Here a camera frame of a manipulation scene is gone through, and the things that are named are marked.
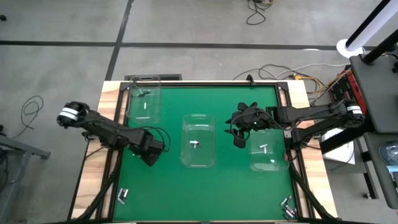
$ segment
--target plastic bin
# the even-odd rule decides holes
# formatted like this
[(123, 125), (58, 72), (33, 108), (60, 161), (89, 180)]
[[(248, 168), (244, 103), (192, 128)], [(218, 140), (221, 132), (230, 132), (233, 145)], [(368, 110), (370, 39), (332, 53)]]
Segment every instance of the plastic bin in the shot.
[(215, 119), (211, 115), (191, 114), (182, 119), (181, 163), (207, 168), (216, 163)]
[(133, 89), (130, 99), (134, 121), (140, 124), (158, 123), (162, 99), (160, 78), (157, 76), (134, 77), (131, 81)]
[(280, 171), (289, 168), (285, 149), (276, 147), (275, 130), (250, 132), (250, 168), (254, 171)]

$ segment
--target concrete floor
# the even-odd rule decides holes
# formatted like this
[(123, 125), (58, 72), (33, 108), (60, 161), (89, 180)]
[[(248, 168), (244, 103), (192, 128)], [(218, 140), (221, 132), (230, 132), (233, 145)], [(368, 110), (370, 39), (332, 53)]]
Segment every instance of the concrete floor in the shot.
[[(2, 0), (0, 40), (114, 42), (127, 0)], [(251, 11), (245, 0), (135, 0), (124, 42), (335, 45), (359, 26), (378, 1), (276, 1), (259, 26), (245, 24)], [(367, 45), (376, 45), (397, 28), (397, 15)], [(56, 122), (65, 102), (92, 108), (113, 52), (112, 47), (0, 46), (0, 124), (10, 135), (23, 128), (23, 102), (41, 95), (45, 106), (18, 140), (52, 151), (48, 161), (34, 158), (22, 183), (11, 220), (28, 223), (65, 220), (86, 146), (79, 129)], [(181, 73), (184, 80), (230, 80), (266, 63), (290, 68), (308, 63), (348, 63), (334, 50), (244, 50), (122, 48), (112, 80), (125, 75)], [(310, 67), (303, 72), (329, 82), (341, 70)], [(281, 70), (270, 69), (272, 73)], [(324, 97), (318, 103), (327, 103)], [(397, 223), (385, 201), (363, 200), (358, 175), (330, 175), (339, 217), (344, 220)]]

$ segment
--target red device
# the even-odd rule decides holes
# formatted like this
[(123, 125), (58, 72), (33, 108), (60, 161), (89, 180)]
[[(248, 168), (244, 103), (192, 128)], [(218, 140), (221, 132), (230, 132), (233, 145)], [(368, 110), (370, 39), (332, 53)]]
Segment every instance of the red device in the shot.
[(354, 100), (361, 108), (362, 113), (366, 114), (365, 101), (352, 71), (349, 71), (343, 78), (341, 78), (338, 83), (329, 90), (329, 94), (334, 102), (342, 99)]

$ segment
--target green table surface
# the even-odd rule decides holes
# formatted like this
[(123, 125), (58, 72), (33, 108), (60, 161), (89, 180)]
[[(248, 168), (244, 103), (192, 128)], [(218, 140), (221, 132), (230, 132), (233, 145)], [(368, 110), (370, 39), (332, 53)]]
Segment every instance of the green table surface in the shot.
[[(170, 151), (149, 167), (125, 149), (118, 187), (129, 193), (124, 205), (116, 201), (114, 221), (283, 220), (280, 203), (293, 194), (289, 171), (254, 172), (249, 146), (235, 147), (232, 135), (224, 132), (238, 103), (253, 101), (261, 108), (277, 106), (274, 87), (162, 88), (160, 121), (144, 125), (164, 128), (172, 140)], [(211, 168), (188, 168), (180, 161), (187, 114), (216, 119), (216, 164)], [(130, 119), (128, 125), (143, 124)], [(281, 130), (275, 130), (275, 142), (275, 151), (285, 150)], [(294, 208), (294, 200), (289, 205)]]

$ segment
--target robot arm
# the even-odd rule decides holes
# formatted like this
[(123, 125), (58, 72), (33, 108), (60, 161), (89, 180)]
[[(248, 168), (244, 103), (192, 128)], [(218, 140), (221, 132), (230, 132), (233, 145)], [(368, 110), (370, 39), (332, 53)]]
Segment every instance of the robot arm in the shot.
[(98, 136), (104, 146), (117, 149), (128, 147), (148, 166), (154, 165), (164, 151), (164, 143), (156, 141), (148, 130), (127, 128), (90, 110), (85, 103), (73, 101), (65, 104), (57, 123), (64, 128), (83, 128), (89, 134)]
[[(306, 120), (324, 119), (309, 128), (297, 126)], [(285, 136), (288, 135), (291, 148), (301, 148), (309, 142), (314, 135), (338, 127), (353, 128), (364, 122), (364, 116), (358, 105), (353, 102), (336, 102), (329, 105), (313, 106), (308, 108), (293, 108), (291, 106), (268, 107), (265, 110), (257, 107), (254, 102), (250, 106), (244, 103), (238, 104), (238, 111), (232, 114), (232, 118), (226, 123), (230, 129), (225, 132), (234, 136), (234, 145), (239, 148), (246, 147), (245, 133), (262, 129), (282, 129)]]

